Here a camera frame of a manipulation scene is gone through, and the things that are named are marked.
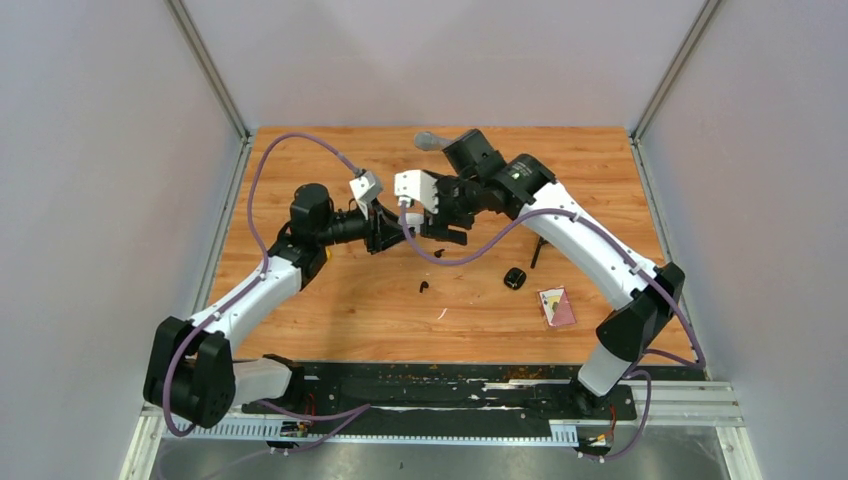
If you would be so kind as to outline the black earbud charging case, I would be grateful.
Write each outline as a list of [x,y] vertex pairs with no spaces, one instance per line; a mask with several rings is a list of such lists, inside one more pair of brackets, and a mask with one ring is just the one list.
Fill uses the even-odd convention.
[[519,290],[525,284],[527,273],[518,268],[510,268],[503,278],[504,285],[511,290]]

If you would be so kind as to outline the white earbud charging case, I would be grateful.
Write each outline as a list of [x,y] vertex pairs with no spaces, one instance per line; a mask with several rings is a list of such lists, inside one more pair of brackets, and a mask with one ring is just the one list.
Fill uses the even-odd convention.
[[425,216],[421,213],[405,213],[404,220],[410,235],[415,237],[418,233],[418,228],[425,222]]

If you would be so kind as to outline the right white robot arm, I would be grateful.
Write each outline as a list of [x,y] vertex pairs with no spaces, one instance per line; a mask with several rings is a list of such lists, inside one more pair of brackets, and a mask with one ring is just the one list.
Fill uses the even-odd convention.
[[577,413],[601,414],[612,388],[671,319],[683,271],[633,251],[587,213],[539,159],[522,153],[508,161],[478,129],[455,139],[419,132],[414,144],[442,152],[454,170],[397,175],[399,200],[424,209],[417,234],[464,245],[479,213],[503,214],[512,226],[528,228],[557,249],[599,288],[612,311],[597,327],[598,344],[570,393]]

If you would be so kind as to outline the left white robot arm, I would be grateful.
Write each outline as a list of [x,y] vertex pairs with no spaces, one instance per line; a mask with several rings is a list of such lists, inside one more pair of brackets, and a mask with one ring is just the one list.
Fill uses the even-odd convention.
[[219,301],[157,327],[143,398],[191,423],[211,428],[230,408],[268,399],[283,413],[298,411],[306,386],[292,361],[275,355],[236,361],[233,353],[273,310],[302,291],[326,264],[331,245],[363,241],[375,254],[403,239],[398,217],[378,200],[381,186],[350,183],[355,208],[334,208],[328,189],[300,186],[290,219],[256,269]]

